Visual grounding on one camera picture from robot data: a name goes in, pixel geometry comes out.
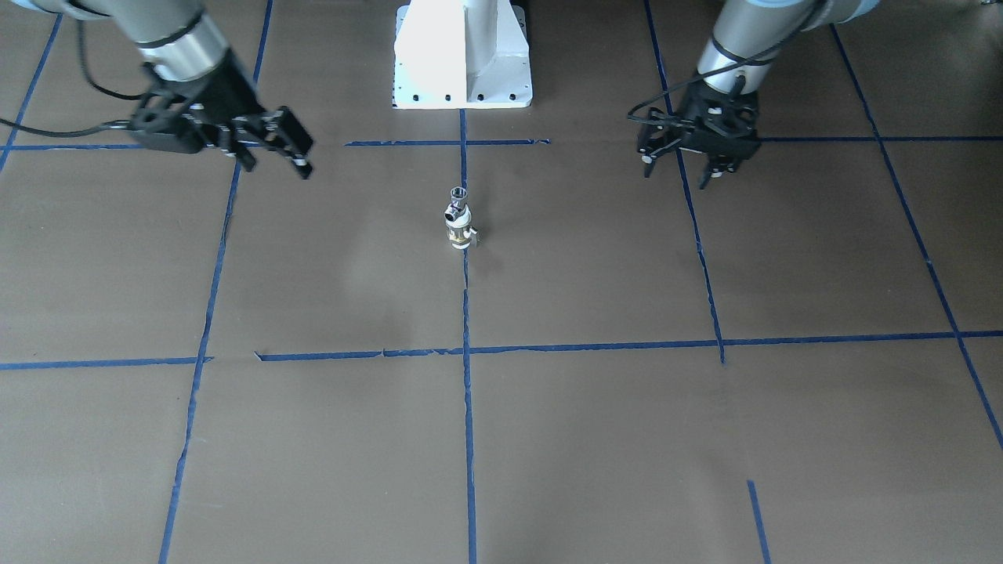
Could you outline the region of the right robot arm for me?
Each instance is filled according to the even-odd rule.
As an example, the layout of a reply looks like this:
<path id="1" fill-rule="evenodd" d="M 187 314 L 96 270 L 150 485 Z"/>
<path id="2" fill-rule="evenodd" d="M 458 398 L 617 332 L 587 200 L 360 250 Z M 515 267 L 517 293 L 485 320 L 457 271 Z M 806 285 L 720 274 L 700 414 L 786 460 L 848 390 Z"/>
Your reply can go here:
<path id="1" fill-rule="evenodd" d="M 201 1 L 23 1 L 35 12 L 69 16 L 79 23 L 115 22 L 141 57 L 150 84 L 136 94 L 128 119 L 82 129 L 31 133 L 73 139 L 125 131 L 143 149 L 197 154 L 218 149 L 244 171 L 257 161 L 252 146 L 289 161 L 302 179 L 314 168 L 314 140 L 289 107 L 269 111 L 259 103 L 255 82 Z"/>

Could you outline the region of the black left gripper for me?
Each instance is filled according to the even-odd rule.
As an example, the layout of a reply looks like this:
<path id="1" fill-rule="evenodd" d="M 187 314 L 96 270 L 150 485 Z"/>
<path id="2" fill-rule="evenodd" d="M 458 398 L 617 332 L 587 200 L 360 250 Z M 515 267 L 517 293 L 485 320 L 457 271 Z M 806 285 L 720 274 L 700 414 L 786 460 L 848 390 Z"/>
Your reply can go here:
<path id="1" fill-rule="evenodd" d="M 759 97 L 745 92 L 746 80 L 735 79 L 731 89 L 718 92 L 704 80 L 689 85 L 683 97 L 680 125 L 655 131 L 641 125 L 636 151 L 649 179 L 660 157 L 675 150 L 706 154 L 707 164 L 697 188 L 713 179 L 734 174 L 742 161 L 755 156 L 762 140 L 757 136 Z"/>

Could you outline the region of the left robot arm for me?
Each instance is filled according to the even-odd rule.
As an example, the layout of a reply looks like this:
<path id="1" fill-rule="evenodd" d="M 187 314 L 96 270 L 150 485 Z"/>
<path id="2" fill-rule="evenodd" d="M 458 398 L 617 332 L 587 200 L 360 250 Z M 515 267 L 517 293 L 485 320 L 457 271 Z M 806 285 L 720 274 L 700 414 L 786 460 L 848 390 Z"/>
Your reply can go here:
<path id="1" fill-rule="evenodd" d="M 877 1 L 726 1 L 687 80 L 631 108 L 643 175 L 674 151 L 707 158 L 699 187 L 734 174 L 762 140 L 759 90 L 780 50 L 803 32 L 856 19 Z"/>

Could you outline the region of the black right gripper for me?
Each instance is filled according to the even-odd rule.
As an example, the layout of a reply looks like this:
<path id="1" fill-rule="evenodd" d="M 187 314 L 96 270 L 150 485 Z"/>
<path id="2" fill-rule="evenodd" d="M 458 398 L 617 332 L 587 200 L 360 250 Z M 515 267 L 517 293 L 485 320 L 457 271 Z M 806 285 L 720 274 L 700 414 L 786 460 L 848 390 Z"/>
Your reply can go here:
<path id="1" fill-rule="evenodd" d="M 150 86 L 141 94 L 129 122 L 139 112 L 178 112 L 194 133 L 195 154 L 218 149 L 241 170 L 253 172 L 258 161 L 246 147 L 250 144 L 279 154 L 300 179 L 310 179 L 314 139 L 290 107 L 266 111 L 261 106 L 254 83 L 232 49 L 211 71 L 194 80 L 166 80 L 150 62 L 143 64 L 143 70 L 150 76 Z"/>

